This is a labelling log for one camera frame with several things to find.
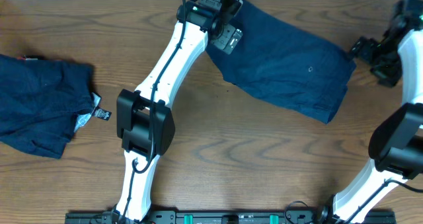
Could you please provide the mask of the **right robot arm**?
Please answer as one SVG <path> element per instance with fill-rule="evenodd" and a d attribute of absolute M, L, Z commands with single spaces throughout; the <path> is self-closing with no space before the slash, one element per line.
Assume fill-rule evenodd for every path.
<path fill-rule="evenodd" d="M 366 62 L 386 87 L 403 82 L 401 107 L 382 122 L 369 141 L 369 159 L 316 216 L 316 223 L 395 223 L 393 211 L 375 210 L 391 190 L 422 174 L 422 0 L 395 4 L 381 41 L 361 37 L 350 55 Z"/>

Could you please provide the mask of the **blue denim shorts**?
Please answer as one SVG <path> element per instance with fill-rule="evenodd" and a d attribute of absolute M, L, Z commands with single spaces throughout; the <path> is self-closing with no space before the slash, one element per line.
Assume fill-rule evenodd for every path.
<path fill-rule="evenodd" d="M 231 24 L 243 35 L 230 54 L 211 44 L 206 48 L 225 81 L 275 106 L 332 121 L 356 68 L 344 50 L 248 1 Z"/>

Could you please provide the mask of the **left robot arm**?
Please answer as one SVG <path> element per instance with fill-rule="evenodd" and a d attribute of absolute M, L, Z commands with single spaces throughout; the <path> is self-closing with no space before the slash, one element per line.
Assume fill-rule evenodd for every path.
<path fill-rule="evenodd" d="M 175 133 L 172 107 L 191 66 L 208 44 L 230 54 L 243 32 L 230 20 L 242 0 L 189 0 L 177 11 L 168 46 L 150 74 L 134 91 L 116 101 L 117 135 L 122 140 L 125 175 L 113 223 L 142 223 L 151 208 L 151 187 L 158 160 Z"/>

